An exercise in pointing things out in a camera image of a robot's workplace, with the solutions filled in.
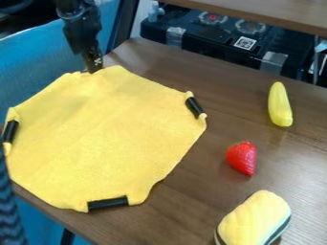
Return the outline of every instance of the toy banana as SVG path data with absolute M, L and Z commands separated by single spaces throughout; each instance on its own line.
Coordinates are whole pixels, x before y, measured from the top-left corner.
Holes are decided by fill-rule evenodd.
M 283 83 L 277 81 L 272 85 L 268 97 L 268 110 L 271 120 L 278 126 L 291 126 L 293 113 Z

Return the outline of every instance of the shelf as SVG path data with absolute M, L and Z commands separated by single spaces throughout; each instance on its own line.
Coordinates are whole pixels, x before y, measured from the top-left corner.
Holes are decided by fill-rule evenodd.
M 327 37 L 326 0 L 161 0 Z

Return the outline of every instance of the strawberry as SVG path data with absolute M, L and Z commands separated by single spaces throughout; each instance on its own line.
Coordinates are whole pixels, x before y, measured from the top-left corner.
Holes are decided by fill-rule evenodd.
M 255 169 L 255 146 L 250 142 L 233 145 L 226 150 L 226 161 L 236 170 L 253 176 Z

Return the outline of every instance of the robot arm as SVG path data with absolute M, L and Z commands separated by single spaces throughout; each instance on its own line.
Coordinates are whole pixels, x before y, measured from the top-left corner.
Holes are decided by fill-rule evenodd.
M 55 0 L 63 32 L 75 55 L 81 54 L 86 69 L 94 73 L 103 67 L 97 35 L 102 29 L 94 0 Z

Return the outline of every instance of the qr code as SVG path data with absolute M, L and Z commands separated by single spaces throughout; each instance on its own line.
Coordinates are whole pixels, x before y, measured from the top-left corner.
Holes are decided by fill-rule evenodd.
M 250 50 L 254 44 L 256 43 L 256 40 L 250 39 L 244 36 L 241 36 L 237 42 L 235 42 L 234 47 L 243 49 L 243 50 Z

